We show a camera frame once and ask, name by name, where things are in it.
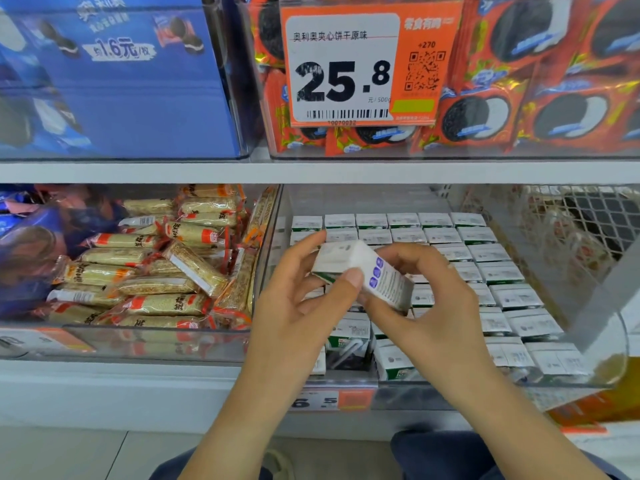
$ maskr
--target forearm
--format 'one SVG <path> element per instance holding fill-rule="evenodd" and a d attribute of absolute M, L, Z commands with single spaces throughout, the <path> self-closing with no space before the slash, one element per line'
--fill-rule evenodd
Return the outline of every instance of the forearm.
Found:
<path fill-rule="evenodd" d="M 468 378 L 453 405 L 482 436 L 507 479 L 608 478 L 498 370 Z"/>
<path fill-rule="evenodd" d="M 283 416 L 279 402 L 241 374 L 179 480 L 256 480 Z"/>

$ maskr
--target price number 25.8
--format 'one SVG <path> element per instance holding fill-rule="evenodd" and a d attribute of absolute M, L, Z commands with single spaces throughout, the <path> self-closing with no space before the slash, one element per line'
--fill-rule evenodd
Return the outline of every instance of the price number 25.8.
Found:
<path fill-rule="evenodd" d="M 298 101 L 318 102 L 324 101 L 325 97 L 334 102 L 348 101 L 356 92 L 356 82 L 347 74 L 354 73 L 355 69 L 356 63 L 354 61 L 329 62 L 329 84 L 334 88 L 342 86 L 342 90 L 330 89 L 325 94 L 322 91 L 316 91 L 324 82 L 324 70 L 320 64 L 315 62 L 300 64 L 296 68 L 296 73 L 301 77 L 311 74 L 311 80 L 298 91 Z M 388 61 L 382 60 L 373 64 L 371 82 L 376 86 L 384 86 L 390 79 L 389 69 L 391 69 L 391 64 Z M 362 92 L 368 93 L 370 90 L 371 87 L 368 84 L 363 84 Z"/>

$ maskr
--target pants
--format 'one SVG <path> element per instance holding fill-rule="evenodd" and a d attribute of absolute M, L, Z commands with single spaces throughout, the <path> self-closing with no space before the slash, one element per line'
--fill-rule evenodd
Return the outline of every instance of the pants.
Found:
<path fill-rule="evenodd" d="M 401 431 L 391 439 L 391 451 L 404 480 L 504 480 L 489 449 L 472 431 Z M 177 480 L 193 450 L 169 460 L 149 480 Z M 630 480 L 619 469 L 590 453 L 584 453 L 613 480 Z M 273 480 L 262 468 L 258 480 Z"/>

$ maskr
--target grout line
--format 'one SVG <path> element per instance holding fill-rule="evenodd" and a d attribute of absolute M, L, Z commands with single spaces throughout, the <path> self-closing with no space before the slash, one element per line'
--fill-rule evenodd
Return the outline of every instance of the grout line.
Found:
<path fill-rule="evenodd" d="M 118 455 L 120 454 L 120 450 L 122 450 L 122 446 L 124 445 L 124 442 L 127 440 L 127 436 L 129 435 L 129 432 L 127 431 L 124 434 L 124 438 L 122 439 L 122 443 L 120 443 L 120 447 L 118 448 L 118 451 L 116 453 L 116 458 L 113 459 L 113 461 L 111 462 L 111 466 L 109 467 L 109 471 L 107 472 L 107 476 L 104 478 L 104 480 L 109 480 L 109 475 L 111 475 L 111 471 L 113 469 L 113 466 L 116 464 L 116 460 L 118 459 Z"/>

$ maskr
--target qr code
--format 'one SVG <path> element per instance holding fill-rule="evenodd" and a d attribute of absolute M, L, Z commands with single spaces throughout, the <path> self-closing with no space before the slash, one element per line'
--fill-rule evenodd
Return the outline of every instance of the qr code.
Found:
<path fill-rule="evenodd" d="M 445 50 L 423 50 L 409 54 L 405 91 L 436 91 L 440 87 L 440 65 L 447 57 Z"/>

